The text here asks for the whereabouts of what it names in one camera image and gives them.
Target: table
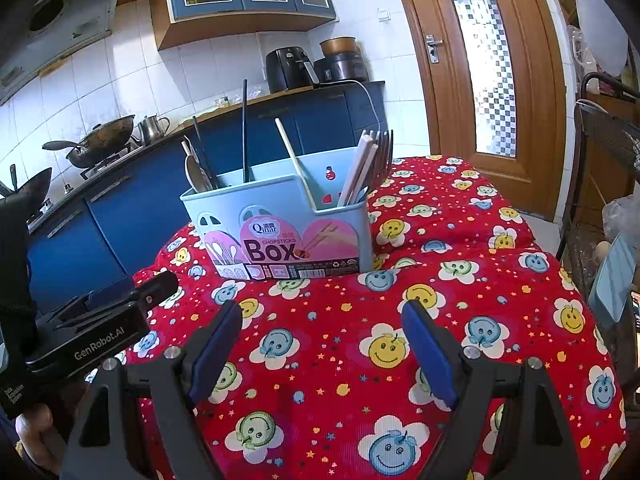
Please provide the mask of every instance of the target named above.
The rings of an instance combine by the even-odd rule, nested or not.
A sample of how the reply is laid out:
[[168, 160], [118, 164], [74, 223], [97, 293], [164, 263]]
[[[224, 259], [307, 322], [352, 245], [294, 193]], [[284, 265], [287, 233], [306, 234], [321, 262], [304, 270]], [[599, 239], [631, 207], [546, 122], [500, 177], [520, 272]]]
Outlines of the table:
[[[602, 478], [625, 446], [620, 386], [588, 307], [519, 213], [466, 162], [432, 155], [394, 160], [369, 217], [378, 270], [286, 282], [220, 278], [185, 226], [135, 276], [169, 269], [180, 288], [149, 312], [152, 331], [126, 361], [182, 344], [233, 298], [240, 339], [196, 408], [226, 478], [414, 479], [450, 415], [401, 329], [404, 304], [417, 299], [463, 346], [510, 363], [539, 357], [584, 478]], [[154, 464], [169, 479], [150, 400], [141, 411]], [[487, 472], [501, 414], [496, 400], [469, 479]]]

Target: range hood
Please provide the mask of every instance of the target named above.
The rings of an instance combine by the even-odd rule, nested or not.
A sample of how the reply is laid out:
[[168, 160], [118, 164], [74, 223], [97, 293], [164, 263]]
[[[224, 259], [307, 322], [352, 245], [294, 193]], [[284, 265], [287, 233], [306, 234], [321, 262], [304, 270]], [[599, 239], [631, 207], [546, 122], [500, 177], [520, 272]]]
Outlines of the range hood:
[[111, 33], [117, 0], [39, 0], [0, 66], [0, 105], [59, 60]]

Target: black appliance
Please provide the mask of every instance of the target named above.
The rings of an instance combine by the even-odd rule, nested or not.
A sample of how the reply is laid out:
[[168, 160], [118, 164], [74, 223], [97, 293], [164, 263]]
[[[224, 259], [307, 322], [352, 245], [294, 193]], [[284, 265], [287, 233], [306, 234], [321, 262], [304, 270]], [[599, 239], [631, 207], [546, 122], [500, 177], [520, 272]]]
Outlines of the black appliance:
[[369, 80], [367, 67], [360, 54], [355, 52], [343, 52], [319, 59], [314, 63], [316, 73], [321, 83], [332, 83], [355, 79], [365, 82]]
[[319, 83], [311, 61], [300, 46], [286, 46], [268, 53], [266, 65], [272, 94]]

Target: floor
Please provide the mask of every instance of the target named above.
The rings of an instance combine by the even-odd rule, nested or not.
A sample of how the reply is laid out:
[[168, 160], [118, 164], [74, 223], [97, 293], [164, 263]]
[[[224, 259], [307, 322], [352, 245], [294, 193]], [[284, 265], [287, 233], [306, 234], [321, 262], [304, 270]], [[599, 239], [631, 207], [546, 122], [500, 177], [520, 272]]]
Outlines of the floor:
[[533, 216], [522, 215], [522, 217], [533, 231], [536, 243], [547, 253], [556, 254], [558, 245], [560, 244], [560, 231], [558, 226]]

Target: utensil holder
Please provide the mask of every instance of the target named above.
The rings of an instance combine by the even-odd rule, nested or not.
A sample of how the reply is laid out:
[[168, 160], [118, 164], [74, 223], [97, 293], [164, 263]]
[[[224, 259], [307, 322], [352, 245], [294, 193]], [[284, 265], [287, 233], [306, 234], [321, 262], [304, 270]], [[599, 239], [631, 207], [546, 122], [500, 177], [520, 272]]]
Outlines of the utensil holder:
[[220, 189], [181, 195], [219, 275], [300, 280], [373, 270], [367, 201], [337, 206], [354, 154], [298, 158], [318, 209], [288, 158], [252, 166], [252, 182], [231, 171], [218, 176]]

